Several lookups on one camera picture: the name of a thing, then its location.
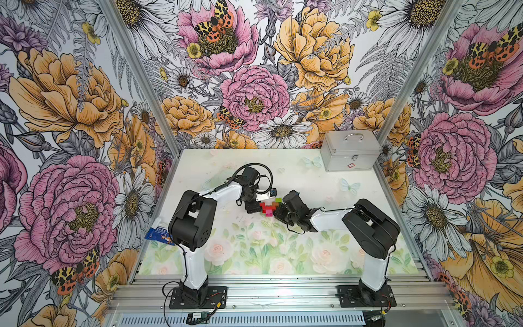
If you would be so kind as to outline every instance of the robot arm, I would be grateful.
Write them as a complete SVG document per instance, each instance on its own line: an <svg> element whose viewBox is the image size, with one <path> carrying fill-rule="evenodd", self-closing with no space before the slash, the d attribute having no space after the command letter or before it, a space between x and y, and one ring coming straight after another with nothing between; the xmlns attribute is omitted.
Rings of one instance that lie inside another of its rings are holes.
<svg viewBox="0 0 523 327"><path fill-rule="evenodd" d="M292 190L283 198L275 218L303 231L348 230L365 251L360 293L367 304L382 296L386 286L389 250L395 247L400 227L369 200L360 199L353 208L325 211L309 209L299 193Z"/></svg>
<svg viewBox="0 0 523 327"><path fill-rule="evenodd" d="M207 296L208 276L202 247L211 235L218 201L235 200L238 205L243 202L247 212L252 213L262 210L259 205L261 200L276 195L276 189L271 188L272 182L268 192L257 190L260 174L250 165L255 164L240 167L238 171L244 168L241 175L235 173L211 192L185 191L169 223L173 242L184 251L185 280L181 292L197 305L201 305Z"/></svg>

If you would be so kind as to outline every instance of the case handle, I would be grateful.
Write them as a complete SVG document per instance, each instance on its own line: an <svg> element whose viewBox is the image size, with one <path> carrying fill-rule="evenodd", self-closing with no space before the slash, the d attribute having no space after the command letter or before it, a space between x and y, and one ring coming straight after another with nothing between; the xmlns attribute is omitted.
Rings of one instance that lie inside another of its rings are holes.
<svg viewBox="0 0 523 327"><path fill-rule="evenodd" d="M361 135L360 137L360 141L363 140L363 134L362 133L351 133L351 134L348 134L347 136L345 136L345 138L343 139L344 141L347 141L347 138L349 136L353 136L353 135Z"/></svg>

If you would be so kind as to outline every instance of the table surface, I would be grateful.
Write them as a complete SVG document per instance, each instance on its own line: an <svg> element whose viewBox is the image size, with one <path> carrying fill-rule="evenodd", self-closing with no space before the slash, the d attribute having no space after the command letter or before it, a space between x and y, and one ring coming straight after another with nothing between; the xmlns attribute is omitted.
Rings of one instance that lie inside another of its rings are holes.
<svg viewBox="0 0 523 327"><path fill-rule="evenodd" d="M271 169L277 197L294 189L309 208L326 210L349 208L360 198L367 198L394 219L373 170L327 173L317 157L319 149L184 150L173 181L164 190L167 198L159 217L168 224L183 192L213 188L238 167L258 162ZM321 167L307 164L308 161L319 161ZM255 168L266 174L264 168ZM344 181L349 190L342 187ZM260 188L267 186L268 181L263 178ZM292 229L301 232L297 227ZM363 250L348 231L298 235L273 217L247 214L244 206L238 207L234 202L218 202L212 234L205 247L209 275L360 275L363 268ZM151 241L138 274L177 275L181 274L182 264L177 246ZM400 234L388 273L416 272Z"/></svg>

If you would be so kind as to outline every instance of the red wire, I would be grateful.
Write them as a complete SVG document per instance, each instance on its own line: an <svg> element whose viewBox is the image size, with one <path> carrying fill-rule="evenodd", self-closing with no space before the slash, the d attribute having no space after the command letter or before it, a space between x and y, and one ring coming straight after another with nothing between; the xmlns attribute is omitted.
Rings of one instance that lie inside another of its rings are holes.
<svg viewBox="0 0 523 327"><path fill-rule="evenodd" d="M223 294L223 292L218 292L218 293L214 293L213 295L209 295L209 298L212 298L213 296L218 295L218 294Z"/></svg>
<svg viewBox="0 0 523 327"><path fill-rule="evenodd" d="M389 309L388 309L388 310L390 310L390 309L391 309L391 302L389 301L389 298L386 297L386 296L383 295L383 294L382 294L381 296L383 296L385 299L387 299L387 302L389 303Z"/></svg>

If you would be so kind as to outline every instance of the silver metal case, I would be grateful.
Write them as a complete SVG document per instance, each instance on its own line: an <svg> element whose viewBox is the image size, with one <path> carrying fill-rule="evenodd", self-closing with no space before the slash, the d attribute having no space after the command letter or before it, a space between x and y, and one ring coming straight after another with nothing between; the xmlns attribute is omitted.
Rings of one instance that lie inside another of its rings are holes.
<svg viewBox="0 0 523 327"><path fill-rule="evenodd" d="M380 154L380 145L369 130L330 131L321 154L327 172L369 170Z"/></svg>

